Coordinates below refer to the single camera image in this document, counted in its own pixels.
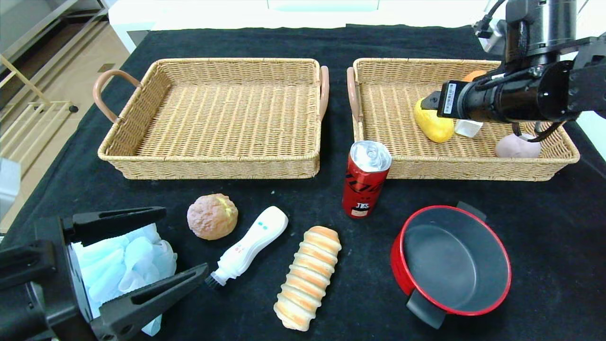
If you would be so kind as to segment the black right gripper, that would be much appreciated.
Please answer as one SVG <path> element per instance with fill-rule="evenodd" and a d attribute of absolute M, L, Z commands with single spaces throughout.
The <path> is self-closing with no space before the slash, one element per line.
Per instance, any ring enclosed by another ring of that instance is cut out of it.
<path fill-rule="evenodd" d="M 433 91 L 420 102 L 423 110 L 437 110 L 441 118 L 496 119 L 494 90 L 487 81 L 447 81 L 441 91 Z"/>

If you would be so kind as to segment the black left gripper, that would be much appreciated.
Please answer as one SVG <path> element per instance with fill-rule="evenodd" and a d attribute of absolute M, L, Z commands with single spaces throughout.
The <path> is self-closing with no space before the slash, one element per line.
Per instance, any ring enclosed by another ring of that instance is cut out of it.
<path fill-rule="evenodd" d="M 127 341 L 208 275 L 202 263 L 101 305 L 93 318 L 72 242 L 89 246 L 164 218 L 162 206 L 43 218 L 11 227 L 1 242 L 3 341 Z"/>

